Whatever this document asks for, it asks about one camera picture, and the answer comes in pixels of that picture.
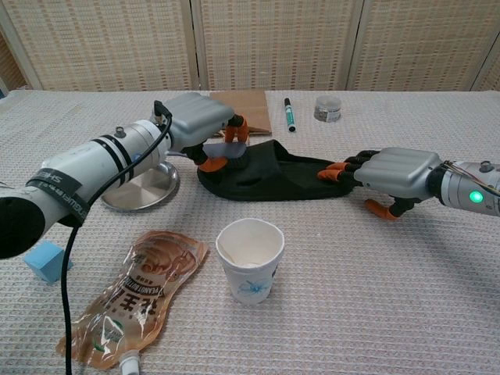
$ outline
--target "blue block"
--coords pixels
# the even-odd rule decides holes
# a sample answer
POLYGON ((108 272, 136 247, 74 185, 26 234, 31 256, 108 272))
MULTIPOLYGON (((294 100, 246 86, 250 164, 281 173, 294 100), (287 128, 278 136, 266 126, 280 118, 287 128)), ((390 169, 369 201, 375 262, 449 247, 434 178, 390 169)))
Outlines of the blue block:
MULTIPOLYGON (((24 257, 24 262, 48 283, 54 283, 61 277, 64 250, 49 241, 42 242, 24 257)), ((73 266, 68 263, 68 270, 73 266)))

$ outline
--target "green light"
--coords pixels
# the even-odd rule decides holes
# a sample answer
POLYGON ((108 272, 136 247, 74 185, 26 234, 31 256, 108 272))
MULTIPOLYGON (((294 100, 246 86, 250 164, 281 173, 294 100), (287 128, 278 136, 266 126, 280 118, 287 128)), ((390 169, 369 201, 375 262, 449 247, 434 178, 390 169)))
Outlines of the green light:
POLYGON ((484 199, 483 195, 479 191, 477 191, 477 190, 471 192, 469 194, 469 198, 474 203, 481 203, 483 201, 483 199, 484 199))

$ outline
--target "stainless steel plate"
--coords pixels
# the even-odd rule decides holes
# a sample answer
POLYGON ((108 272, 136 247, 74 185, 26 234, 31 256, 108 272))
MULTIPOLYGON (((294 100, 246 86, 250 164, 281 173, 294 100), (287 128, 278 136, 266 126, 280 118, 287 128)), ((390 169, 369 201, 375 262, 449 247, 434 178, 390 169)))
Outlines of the stainless steel plate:
POLYGON ((123 184, 118 189, 104 194, 101 199, 105 205, 120 211, 145 209, 171 195, 179 184, 179 174, 169 162, 161 162, 123 184))

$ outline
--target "paper cup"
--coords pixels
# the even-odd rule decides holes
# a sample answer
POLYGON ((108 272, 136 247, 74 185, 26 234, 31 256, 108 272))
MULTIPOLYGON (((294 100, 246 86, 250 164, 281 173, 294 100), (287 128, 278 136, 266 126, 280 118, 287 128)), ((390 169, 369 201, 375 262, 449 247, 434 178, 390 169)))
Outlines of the paper cup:
POLYGON ((216 239, 231 293, 241 303, 266 299, 283 256, 283 232, 260 219, 241 219, 225 227, 216 239))

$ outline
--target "white tablecloth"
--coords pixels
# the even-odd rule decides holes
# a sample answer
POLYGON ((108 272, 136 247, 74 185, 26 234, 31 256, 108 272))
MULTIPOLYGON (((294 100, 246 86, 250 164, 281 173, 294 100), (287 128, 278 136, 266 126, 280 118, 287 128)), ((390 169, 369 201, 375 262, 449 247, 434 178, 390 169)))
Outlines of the white tablecloth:
MULTIPOLYGON (((149 118, 154 99, 178 94, 14 91, 0 101, 0 180, 23 186, 42 160, 149 118)), ((340 91, 342 118, 329 124, 313 118, 323 92, 266 94, 273 137, 296 155, 339 161, 401 146, 443 159, 500 162, 498 92, 340 91), (287 131, 285 97, 295 133, 287 131)), ((171 302, 159 338, 143 351, 144 374, 500 373, 499 218, 433 199, 389 223, 363 201, 391 200, 361 188, 331 200, 230 202, 200 185, 190 161, 171 161, 181 178, 175 198, 127 214, 98 202, 69 272, 76 318, 146 230, 210 245, 206 262, 171 302), (271 295, 255 307, 232 299, 214 253, 219 231, 247 216, 275 223, 286 240, 271 295)), ((69 232, 57 224, 45 239, 63 247, 69 232)), ((0 373, 64 373, 54 349, 64 333, 59 282, 48 286, 19 256, 0 262, 0 296, 0 373)), ((79 366, 73 373, 103 373, 79 366)))

